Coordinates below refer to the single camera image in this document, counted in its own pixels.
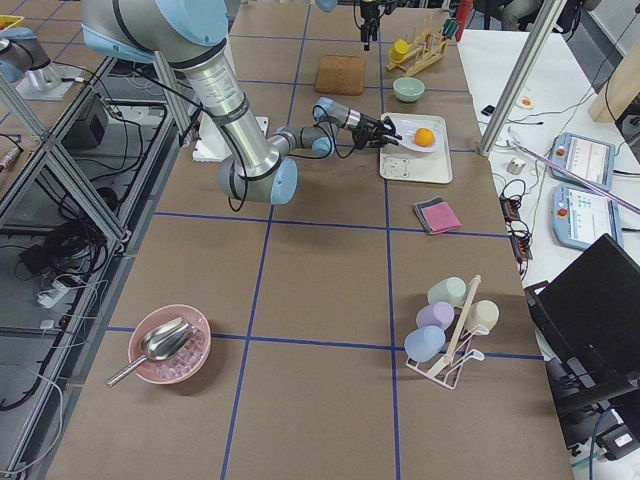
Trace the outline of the green ceramic bowl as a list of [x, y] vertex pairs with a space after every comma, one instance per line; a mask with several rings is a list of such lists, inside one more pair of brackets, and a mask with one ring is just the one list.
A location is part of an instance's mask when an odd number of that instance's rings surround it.
[[394, 97], [404, 103], [417, 102], [426, 92], [425, 84], [417, 78], [401, 77], [392, 84]]

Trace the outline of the red cylinder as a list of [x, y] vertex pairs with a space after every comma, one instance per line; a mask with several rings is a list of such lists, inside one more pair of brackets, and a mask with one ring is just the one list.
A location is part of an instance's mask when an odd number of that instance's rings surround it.
[[473, 0], [460, 0], [459, 6], [456, 12], [456, 21], [461, 29], [464, 29], [470, 12], [473, 10]]

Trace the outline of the white ceramic plate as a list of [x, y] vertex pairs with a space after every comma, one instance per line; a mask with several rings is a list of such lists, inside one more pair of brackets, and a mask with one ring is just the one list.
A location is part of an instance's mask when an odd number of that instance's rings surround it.
[[[420, 153], [432, 153], [442, 150], [445, 145], [445, 137], [441, 124], [438, 121], [431, 119], [409, 119], [409, 118], [395, 118], [394, 124], [396, 126], [397, 134], [402, 136], [399, 146], [387, 145], [382, 148], [382, 151], [399, 151], [400, 149], [409, 150]], [[420, 147], [414, 143], [414, 134], [419, 128], [429, 128], [435, 134], [435, 142], [430, 147]]]

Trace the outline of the cream bear serving tray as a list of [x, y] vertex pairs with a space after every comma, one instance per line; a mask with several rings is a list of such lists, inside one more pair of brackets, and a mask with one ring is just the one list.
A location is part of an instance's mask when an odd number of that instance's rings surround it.
[[383, 117], [409, 119], [431, 119], [438, 121], [445, 137], [442, 150], [432, 153], [420, 153], [400, 149], [399, 151], [382, 151], [379, 153], [379, 173], [387, 180], [415, 181], [434, 184], [449, 184], [453, 179], [451, 158], [449, 153], [446, 122], [440, 116], [409, 113], [385, 112]]

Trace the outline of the orange fruit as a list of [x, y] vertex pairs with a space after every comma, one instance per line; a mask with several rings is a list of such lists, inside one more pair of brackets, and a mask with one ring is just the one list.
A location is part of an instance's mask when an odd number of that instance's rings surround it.
[[414, 143], [420, 147], [430, 147], [435, 142], [435, 134], [429, 128], [419, 128], [414, 134]]

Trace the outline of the metal scoop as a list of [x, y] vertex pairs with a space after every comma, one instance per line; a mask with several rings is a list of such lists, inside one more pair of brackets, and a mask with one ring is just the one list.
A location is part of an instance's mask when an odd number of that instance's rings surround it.
[[145, 362], [164, 361], [174, 356], [194, 335], [192, 326], [182, 317], [149, 331], [140, 342], [141, 354], [106, 381], [113, 387]]

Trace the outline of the blue cup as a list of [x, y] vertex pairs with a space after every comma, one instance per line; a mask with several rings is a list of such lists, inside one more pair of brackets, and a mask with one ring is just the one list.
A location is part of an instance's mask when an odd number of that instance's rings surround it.
[[438, 354], [446, 340], [445, 332], [435, 325], [420, 327], [407, 335], [404, 341], [408, 357], [422, 363]]

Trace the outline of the small black phone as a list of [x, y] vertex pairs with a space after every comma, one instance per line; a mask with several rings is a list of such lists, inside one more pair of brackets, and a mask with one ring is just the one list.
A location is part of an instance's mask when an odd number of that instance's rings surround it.
[[493, 105], [487, 105], [481, 110], [481, 114], [484, 116], [491, 116], [495, 111], [495, 107]]

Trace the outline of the lower teach pendant tablet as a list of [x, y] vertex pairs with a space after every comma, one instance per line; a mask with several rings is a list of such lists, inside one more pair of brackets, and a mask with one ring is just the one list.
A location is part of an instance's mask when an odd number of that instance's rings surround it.
[[624, 245], [618, 206], [600, 194], [561, 184], [553, 192], [551, 216], [554, 234], [564, 246], [586, 250], [605, 234]]

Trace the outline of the grey cloth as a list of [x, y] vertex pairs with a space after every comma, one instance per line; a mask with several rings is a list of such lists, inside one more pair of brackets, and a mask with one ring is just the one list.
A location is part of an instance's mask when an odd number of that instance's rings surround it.
[[416, 203], [413, 209], [427, 233], [442, 232], [447, 226], [444, 201], [440, 197]]

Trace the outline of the teach pendant tablet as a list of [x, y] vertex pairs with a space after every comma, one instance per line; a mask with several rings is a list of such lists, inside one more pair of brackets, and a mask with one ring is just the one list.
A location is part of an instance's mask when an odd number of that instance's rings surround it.
[[615, 152], [613, 144], [565, 132], [554, 140], [549, 160], [608, 191], [612, 185]]
[[624, 245], [618, 206], [600, 194], [561, 184], [553, 192], [551, 216], [554, 234], [564, 246], [586, 250], [605, 234]]

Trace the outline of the pink grabber stick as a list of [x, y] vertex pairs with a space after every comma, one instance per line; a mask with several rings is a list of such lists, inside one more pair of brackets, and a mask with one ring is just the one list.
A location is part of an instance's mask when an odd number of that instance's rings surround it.
[[613, 200], [615, 203], [617, 203], [618, 205], [624, 207], [625, 209], [638, 214], [639, 213], [639, 208], [635, 205], [632, 205], [631, 203], [623, 200], [622, 198], [612, 194], [610, 192], [610, 190], [606, 191], [603, 190], [602, 188], [599, 188], [598, 186], [590, 183], [589, 181], [586, 181], [582, 178], [580, 178], [579, 176], [566, 171], [564, 168], [560, 167], [559, 165], [554, 164], [553, 162], [551, 162], [549, 160], [550, 154], [547, 157], [538, 155], [537, 153], [535, 153], [533, 150], [525, 147], [524, 145], [522, 145], [520, 142], [516, 141], [515, 139], [511, 139], [507, 141], [507, 145], [511, 148], [514, 148], [516, 150], [519, 150], [527, 155], [530, 155], [532, 157], [534, 157], [537, 160], [543, 161], [546, 165], [548, 165], [551, 169], [553, 169], [556, 173], [557, 173], [557, 177], [558, 178], [564, 178], [572, 183], [575, 184], [579, 184], [582, 185], [584, 187], [587, 187], [589, 189], [591, 189], [592, 191], [604, 195], [605, 197], [609, 198], [610, 200]]

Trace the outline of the upper teach pendant tablet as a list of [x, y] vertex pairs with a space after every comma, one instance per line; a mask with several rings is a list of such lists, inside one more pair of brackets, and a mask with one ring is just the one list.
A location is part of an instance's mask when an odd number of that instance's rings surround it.
[[565, 132], [554, 140], [549, 160], [608, 191], [612, 185], [615, 152], [613, 144]]

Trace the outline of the aluminium frame post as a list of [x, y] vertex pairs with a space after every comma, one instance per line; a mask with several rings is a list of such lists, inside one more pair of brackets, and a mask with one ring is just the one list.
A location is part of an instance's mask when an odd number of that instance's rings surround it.
[[482, 135], [478, 145], [478, 153], [481, 156], [488, 157], [495, 146], [497, 138], [506, 125], [509, 114], [565, 5], [566, 0], [543, 2], [534, 22], [533, 30], [525, 41], [496, 109]]

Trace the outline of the green cup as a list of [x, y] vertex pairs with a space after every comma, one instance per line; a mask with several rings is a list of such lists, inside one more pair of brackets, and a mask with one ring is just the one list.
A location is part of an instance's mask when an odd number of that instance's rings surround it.
[[447, 302], [454, 308], [459, 308], [464, 303], [467, 293], [467, 284], [460, 277], [445, 278], [427, 292], [427, 301], [429, 304], [438, 302]]

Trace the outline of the pink cloth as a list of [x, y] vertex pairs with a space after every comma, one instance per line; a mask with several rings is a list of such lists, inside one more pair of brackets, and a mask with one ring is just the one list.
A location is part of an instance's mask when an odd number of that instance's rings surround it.
[[447, 202], [426, 206], [421, 209], [421, 214], [432, 234], [456, 230], [462, 226], [461, 221]]

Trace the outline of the fried egg toy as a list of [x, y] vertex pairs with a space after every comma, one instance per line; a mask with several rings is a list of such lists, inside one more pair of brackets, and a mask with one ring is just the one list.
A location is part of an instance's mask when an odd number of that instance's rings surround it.
[[521, 96], [517, 99], [516, 106], [523, 110], [532, 110], [534, 108], [534, 102], [529, 97]]

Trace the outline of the white cup rack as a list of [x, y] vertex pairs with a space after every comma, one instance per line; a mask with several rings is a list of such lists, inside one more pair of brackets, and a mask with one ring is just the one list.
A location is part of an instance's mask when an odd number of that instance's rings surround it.
[[482, 277], [474, 276], [467, 284], [467, 293], [464, 303], [459, 308], [454, 308], [455, 317], [451, 325], [444, 330], [446, 340], [440, 352], [426, 362], [416, 362], [406, 354], [405, 365], [418, 375], [448, 389], [457, 387], [461, 372], [471, 360], [482, 361], [485, 358], [483, 352], [473, 346], [478, 337], [489, 335], [483, 326], [478, 326], [472, 331], [464, 328], [465, 321], [471, 305], [480, 301], [476, 298]]

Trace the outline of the beige cup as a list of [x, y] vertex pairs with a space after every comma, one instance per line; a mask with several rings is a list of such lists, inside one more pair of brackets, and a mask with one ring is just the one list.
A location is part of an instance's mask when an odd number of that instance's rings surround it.
[[472, 331], [478, 326], [483, 326], [491, 331], [499, 319], [499, 307], [491, 300], [480, 300], [471, 305], [464, 328]]

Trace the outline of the dark green mug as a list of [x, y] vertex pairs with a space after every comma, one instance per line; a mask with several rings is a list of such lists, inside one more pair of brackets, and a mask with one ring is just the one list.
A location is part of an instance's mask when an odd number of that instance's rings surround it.
[[459, 28], [458, 22], [454, 18], [447, 18], [441, 28], [441, 37], [445, 39], [453, 39]]

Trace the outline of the pink bowl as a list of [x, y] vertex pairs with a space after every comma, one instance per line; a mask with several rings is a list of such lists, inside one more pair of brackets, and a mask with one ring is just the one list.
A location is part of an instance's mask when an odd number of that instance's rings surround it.
[[132, 362], [142, 354], [140, 343], [149, 331], [176, 318], [187, 321], [194, 335], [171, 358], [159, 362], [146, 361], [139, 366], [134, 374], [140, 379], [158, 385], [176, 384], [195, 375], [206, 362], [212, 343], [209, 322], [198, 309], [184, 304], [160, 307], [136, 326], [129, 340], [129, 361]]

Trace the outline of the purple cup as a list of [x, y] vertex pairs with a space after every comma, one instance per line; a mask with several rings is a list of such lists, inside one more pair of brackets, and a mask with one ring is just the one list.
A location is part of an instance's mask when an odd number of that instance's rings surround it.
[[446, 301], [439, 301], [421, 308], [416, 314], [416, 324], [418, 327], [437, 326], [446, 330], [454, 317], [454, 307]]

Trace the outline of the black laptop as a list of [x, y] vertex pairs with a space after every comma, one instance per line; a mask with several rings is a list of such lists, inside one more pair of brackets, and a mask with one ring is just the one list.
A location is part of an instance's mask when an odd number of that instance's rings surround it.
[[639, 265], [604, 234], [551, 282], [525, 289], [532, 320], [567, 369], [560, 414], [609, 401], [639, 420]]

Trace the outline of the small metal cylinder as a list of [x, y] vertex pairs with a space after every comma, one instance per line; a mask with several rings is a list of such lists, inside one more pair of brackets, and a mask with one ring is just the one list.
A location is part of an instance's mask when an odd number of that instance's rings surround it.
[[509, 174], [514, 176], [520, 175], [524, 170], [525, 165], [526, 165], [526, 162], [523, 159], [514, 157], [508, 162], [506, 166], [506, 171]]

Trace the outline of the wooden cutting board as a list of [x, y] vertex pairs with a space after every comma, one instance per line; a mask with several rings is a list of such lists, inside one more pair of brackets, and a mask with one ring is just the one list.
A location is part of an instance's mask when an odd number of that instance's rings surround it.
[[325, 55], [320, 59], [314, 89], [318, 93], [358, 96], [364, 89], [364, 60], [358, 56]]

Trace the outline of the wooden dish rack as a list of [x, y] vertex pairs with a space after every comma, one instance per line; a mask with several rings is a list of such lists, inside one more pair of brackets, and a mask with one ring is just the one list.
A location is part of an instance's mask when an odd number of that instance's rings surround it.
[[448, 39], [441, 37], [441, 28], [434, 30], [432, 20], [429, 20], [419, 33], [414, 33], [412, 39], [404, 39], [410, 44], [409, 53], [400, 64], [392, 63], [389, 59], [385, 69], [388, 72], [400, 71], [405, 77], [416, 77], [420, 72], [444, 58], [448, 46]]

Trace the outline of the yellow mug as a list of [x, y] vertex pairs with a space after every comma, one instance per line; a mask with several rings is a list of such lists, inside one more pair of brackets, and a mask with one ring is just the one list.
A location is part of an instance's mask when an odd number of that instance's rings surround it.
[[396, 40], [389, 50], [389, 59], [392, 63], [402, 63], [409, 53], [410, 44], [404, 39]]

